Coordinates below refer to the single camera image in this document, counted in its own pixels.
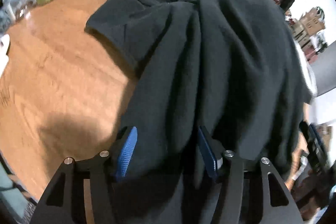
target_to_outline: blue gripper pad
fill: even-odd
[[[118,157],[117,170],[115,173],[115,178],[117,181],[122,179],[126,175],[127,168],[131,161],[137,140],[138,140],[138,131],[136,127],[133,127]]]

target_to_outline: wooden table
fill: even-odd
[[[106,0],[53,0],[8,34],[0,79],[0,150],[39,199],[65,157],[109,148],[136,79],[103,37],[84,31]]]

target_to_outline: table top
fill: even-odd
[[[137,82],[110,42],[84,31],[105,1],[53,0],[8,30],[0,150],[36,199],[64,158],[110,147]]]

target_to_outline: gray panel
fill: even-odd
[[[318,96],[336,88],[336,42],[319,54],[311,67],[316,77]]]

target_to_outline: silver bolt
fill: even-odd
[[[99,156],[101,157],[107,157],[110,153],[107,150],[104,150],[102,152],[99,153]]]
[[[224,155],[227,156],[227,157],[229,157],[229,158],[233,157],[234,154],[235,153],[233,151],[231,151],[231,150],[226,150],[224,152]]]
[[[66,158],[66,159],[64,160],[64,163],[65,163],[65,164],[70,164],[70,163],[72,163],[72,158]]]
[[[268,158],[261,158],[261,162],[263,163],[263,164],[269,164],[269,159]]]

